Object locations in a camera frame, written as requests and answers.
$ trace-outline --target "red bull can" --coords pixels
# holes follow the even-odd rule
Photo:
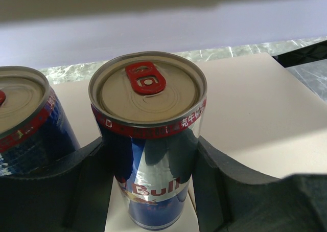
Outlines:
[[[93,75],[91,107],[131,219],[148,230],[178,220],[206,106],[206,79],[163,52],[115,58]]]
[[[0,67],[0,176],[27,174],[79,149],[46,77]]]

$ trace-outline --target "silver can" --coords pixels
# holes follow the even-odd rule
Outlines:
[[[163,52],[115,58],[89,84],[91,107],[131,219],[172,225],[188,194],[206,79],[192,62]]]

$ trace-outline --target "pull tab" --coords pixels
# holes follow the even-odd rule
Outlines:
[[[165,78],[152,62],[138,62],[128,65],[125,72],[133,90],[142,95],[153,95],[166,87]]]
[[[2,90],[0,90],[0,106],[4,103],[5,99],[6,94]]]

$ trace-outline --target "can lid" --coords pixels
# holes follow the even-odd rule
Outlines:
[[[132,122],[157,122],[189,110],[199,99],[197,84],[183,69],[164,61],[122,64],[103,83],[100,105]]]
[[[43,95],[44,90],[36,81],[0,71],[0,134],[32,115]]]

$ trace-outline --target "marble countertop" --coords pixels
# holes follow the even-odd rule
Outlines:
[[[256,53],[267,52],[271,56],[292,51],[307,45],[327,40],[327,36],[270,42],[262,44],[241,45],[238,47],[222,47],[198,51],[175,53],[192,62],[211,61],[222,58],[238,57]],[[107,61],[74,64],[40,69],[46,75],[50,84],[87,80],[94,72]],[[287,70],[299,79],[311,91],[327,102],[327,60],[290,67]]]

